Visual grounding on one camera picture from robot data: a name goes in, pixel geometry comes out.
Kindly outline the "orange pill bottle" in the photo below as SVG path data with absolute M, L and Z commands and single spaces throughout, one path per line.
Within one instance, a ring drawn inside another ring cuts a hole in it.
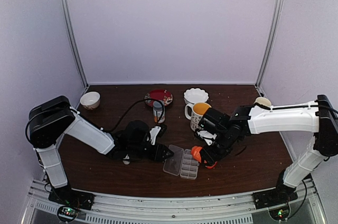
M 191 149 L 192 157 L 203 164 L 207 169 L 212 169 L 216 166 L 217 160 L 214 153 L 208 147 L 193 146 Z

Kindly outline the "clear plastic pill organizer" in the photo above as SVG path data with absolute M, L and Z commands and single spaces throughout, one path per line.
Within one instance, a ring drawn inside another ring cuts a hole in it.
M 195 160 L 190 149 L 183 149 L 175 145 L 169 145 L 174 155 L 165 160 L 163 171 L 183 179 L 195 180 L 198 177 L 199 162 Z

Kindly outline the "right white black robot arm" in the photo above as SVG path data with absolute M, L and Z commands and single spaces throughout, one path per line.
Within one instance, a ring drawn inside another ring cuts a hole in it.
M 210 145 L 191 149 L 192 156 L 208 168 L 213 168 L 230 153 L 236 141 L 246 136 L 285 131 L 313 133 L 306 150 L 280 173 L 271 191 L 271 199 L 278 204 L 283 203 L 321 162 L 337 155 L 337 110 L 325 95 L 297 105 L 265 106 L 256 102 L 237 107 L 230 116 L 209 108 L 199 126 L 215 135 Z

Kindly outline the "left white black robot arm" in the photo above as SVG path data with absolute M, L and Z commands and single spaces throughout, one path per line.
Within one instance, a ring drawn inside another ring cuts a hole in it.
M 129 161 L 132 156 L 163 162 L 174 155 L 157 138 L 166 131 L 166 125 L 156 123 L 150 128 L 141 120 L 133 120 L 125 129 L 105 130 L 74 109 L 66 96 L 58 96 L 29 112 L 25 127 L 27 141 L 33 146 L 48 176 L 51 191 L 65 205 L 76 200 L 69 184 L 56 143 L 63 134 L 94 148 L 112 160 Z

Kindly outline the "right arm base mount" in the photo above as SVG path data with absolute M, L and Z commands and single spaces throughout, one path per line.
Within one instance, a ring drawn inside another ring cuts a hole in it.
M 287 193 L 276 189 L 255 192 L 252 196 L 256 209 L 270 208 L 298 199 L 296 192 Z

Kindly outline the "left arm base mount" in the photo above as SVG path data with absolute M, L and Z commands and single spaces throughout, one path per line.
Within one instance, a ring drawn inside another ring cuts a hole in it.
M 51 192 L 48 200 L 76 209 L 91 210 L 94 198 L 92 193 L 71 190 Z

